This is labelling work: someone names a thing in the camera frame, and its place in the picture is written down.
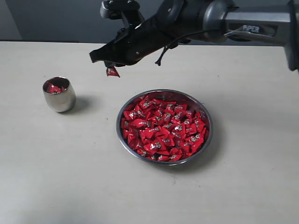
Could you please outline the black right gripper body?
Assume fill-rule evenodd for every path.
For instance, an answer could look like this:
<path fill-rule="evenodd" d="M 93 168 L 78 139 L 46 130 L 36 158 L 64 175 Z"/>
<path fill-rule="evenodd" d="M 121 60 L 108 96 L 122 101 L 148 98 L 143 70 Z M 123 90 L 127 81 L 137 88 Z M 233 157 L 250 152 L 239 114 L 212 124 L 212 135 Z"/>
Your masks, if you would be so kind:
<path fill-rule="evenodd" d="M 163 48 L 173 40 L 173 37 L 157 26 L 155 16 L 150 17 L 142 24 L 130 29 L 128 35 L 115 39 L 110 43 L 110 62 L 134 65 L 145 56 Z"/>

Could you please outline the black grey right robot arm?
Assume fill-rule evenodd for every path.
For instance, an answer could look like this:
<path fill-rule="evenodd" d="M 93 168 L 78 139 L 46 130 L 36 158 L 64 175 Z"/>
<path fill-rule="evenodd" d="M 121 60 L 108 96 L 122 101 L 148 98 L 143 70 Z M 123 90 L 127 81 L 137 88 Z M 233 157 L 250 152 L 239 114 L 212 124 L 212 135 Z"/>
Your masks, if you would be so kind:
<path fill-rule="evenodd" d="M 192 40 L 223 43 L 263 42 L 283 47 L 288 68 L 299 68 L 299 6 L 238 7 L 231 0 L 165 0 L 144 19 L 134 0 L 105 0 L 100 14 L 122 20 L 116 37 L 89 56 L 110 69 L 131 66 L 161 49 L 166 52 Z"/>

